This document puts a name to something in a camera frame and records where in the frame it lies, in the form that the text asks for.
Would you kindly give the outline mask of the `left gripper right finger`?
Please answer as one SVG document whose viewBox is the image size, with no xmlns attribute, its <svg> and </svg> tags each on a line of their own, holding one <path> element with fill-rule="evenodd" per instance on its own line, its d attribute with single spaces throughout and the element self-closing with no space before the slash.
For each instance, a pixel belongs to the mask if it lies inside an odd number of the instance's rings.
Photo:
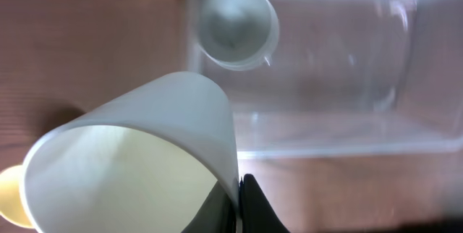
<svg viewBox="0 0 463 233">
<path fill-rule="evenodd" d="M 240 182 L 239 209 L 243 233 L 289 233 L 252 174 Z"/>
</svg>

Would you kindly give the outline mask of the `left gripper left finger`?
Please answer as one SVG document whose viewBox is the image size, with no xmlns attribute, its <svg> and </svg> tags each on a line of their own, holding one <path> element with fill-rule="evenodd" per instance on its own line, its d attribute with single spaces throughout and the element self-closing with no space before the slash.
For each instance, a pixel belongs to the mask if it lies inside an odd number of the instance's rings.
<svg viewBox="0 0 463 233">
<path fill-rule="evenodd" d="M 182 233 L 235 233 L 236 213 L 229 196 L 217 182 Z"/>
</svg>

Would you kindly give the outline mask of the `white plastic cup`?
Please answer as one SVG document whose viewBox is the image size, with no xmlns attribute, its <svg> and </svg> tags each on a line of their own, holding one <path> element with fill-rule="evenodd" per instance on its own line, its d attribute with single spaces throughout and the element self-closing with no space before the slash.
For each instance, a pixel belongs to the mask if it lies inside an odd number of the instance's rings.
<svg viewBox="0 0 463 233">
<path fill-rule="evenodd" d="M 23 167 L 22 206 L 39 232 L 181 232 L 213 190 L 239 209 L 229 99 L 195 72 L 164 75 L 51 130 Z"/>
</svg>

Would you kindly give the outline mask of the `grey plastic cup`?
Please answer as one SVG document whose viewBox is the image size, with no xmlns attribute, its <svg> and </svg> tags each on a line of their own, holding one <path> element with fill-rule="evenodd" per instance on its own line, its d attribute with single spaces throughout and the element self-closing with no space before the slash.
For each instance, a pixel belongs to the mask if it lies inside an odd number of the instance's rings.
<svg viewBox="0 0 463 233">
<path fill-rule="evenodd" d="M 276 50 L 279 32 L 279 19 L 269 0 L 200 0 L 199 46 L 224 69 L 259 67 Z"/>
</svg>

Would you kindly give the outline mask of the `yellow plastic cup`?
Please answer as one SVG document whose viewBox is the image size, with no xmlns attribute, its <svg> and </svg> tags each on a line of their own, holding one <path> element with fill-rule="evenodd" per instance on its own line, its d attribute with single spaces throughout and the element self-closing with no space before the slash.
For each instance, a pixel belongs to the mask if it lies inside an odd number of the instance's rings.
<svg viewBox="0 0 463 233">
<path fill-rule="evenodd" d="M 1 172 L 1 217 L 25 229 L 33 229 L 20 197 L 22 165 L 11 166 Z"/>
</svg>

